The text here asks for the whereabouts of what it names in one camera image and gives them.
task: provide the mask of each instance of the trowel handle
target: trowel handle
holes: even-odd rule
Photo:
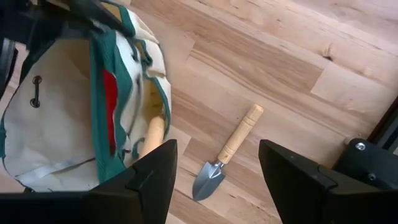
[[[264,110],[259,105],[253,105],[250,111],[245,115],[239,126],[236,128],[235,132],[226,142],[223,150],[218,154],[218,160],[223,164],[227,164],[239,146],[242,144],[243,140],[248,136],[250,130],[257,123]]]
[[[144,146],[139,154],[139,158],[146,156],[148,153],[152,152],[154,149],[162,144],[164,136],[165,121],[163,117],[156,116],[152,118],[149,123],[148,133],[145,137]]]

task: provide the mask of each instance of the red fabric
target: red fabric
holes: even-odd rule
[[[118,86],[116,84],[115,76],[108,72],[104,73],[104,87],[105,87],[105,98],[106,98],[106,119],[108,122],[108,138],[109,138],[109,151],[111,155],[115,153],[116,141],[114,138],[114,122],[113,113],[116,108],[116,103],[118,101]]]

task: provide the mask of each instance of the metal trowel blade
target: metal trowel blade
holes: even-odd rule
[[[221,172],[220,166],[206,162],[193,183],[192,197],[194,201],[208,198],[224,178],[225,175]]]

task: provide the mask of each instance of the wooden floor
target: wooden floor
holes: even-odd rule
[[[397,1],[120,1],[160,40],[172,84],[179,166],[167,223],[280,223],[259,140],[331,167],[398,94]],[[194,202],[196,175],[253,103],[259,123],[217,191]]]

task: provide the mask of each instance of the canvas bag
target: canvas bag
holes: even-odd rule
[[[134,38],[98,24],[104,34],[31,50],[2,117],[3,165],[34,191],[92,189],[138,158],[154,116],[162,114],[169,130],[159,41],[132,11],[103,5]]]

